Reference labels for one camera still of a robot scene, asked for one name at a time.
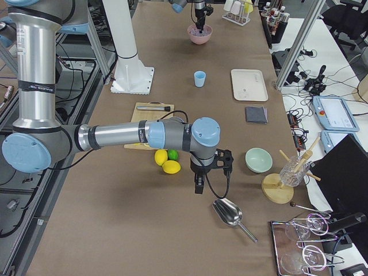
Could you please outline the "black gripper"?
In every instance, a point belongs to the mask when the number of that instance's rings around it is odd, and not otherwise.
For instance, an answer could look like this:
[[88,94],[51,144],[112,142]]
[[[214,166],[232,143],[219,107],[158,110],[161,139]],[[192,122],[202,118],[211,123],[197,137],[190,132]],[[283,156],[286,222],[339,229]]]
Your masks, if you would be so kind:
[[205,175],[209,173],[211,170],[218,169],[217,167],[218,155],[214,154],[212,161],[207,165],[205,165],[204,160],[197,157],[197,155],[194,152],[190,152],[190,159],[191,159],[190,168],[194,173],[194,183],[195,183],[194,192],[196,194],[202,194],[205,185]]
[[201,21],[205,21],[207,16],[213,13],[212,7],[204,7],[203,9],[195,9],[195,16],[197,18],[196,27],[201,29]]

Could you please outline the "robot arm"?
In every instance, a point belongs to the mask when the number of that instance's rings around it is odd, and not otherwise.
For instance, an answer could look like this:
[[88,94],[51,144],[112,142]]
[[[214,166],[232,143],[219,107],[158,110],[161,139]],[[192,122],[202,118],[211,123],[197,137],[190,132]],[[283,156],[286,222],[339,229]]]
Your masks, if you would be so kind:
[[205,0],[176,0],[169,1],[169,3],[176,13],[180,13],[188,3],[191,3],[191,8],[194,8],[194,14],[196,17],[196,20],[192,19],[192,21],[200,32],[204,29],[206,16],[210,16],[213,13],[213,7],[211,5],[207,5]]
[[195,192],[201,194],[205,175],[217,168],[220,126],[203,117],[192,124],[175,118],[108,126],[62,125],[55,118],[56,33],[88,26],[86,1],[9,1],[16,24],[19,116],[2,144],[14,169],[35,173],[77,152],[109,145],[147,143],[152,148],[191,154]]

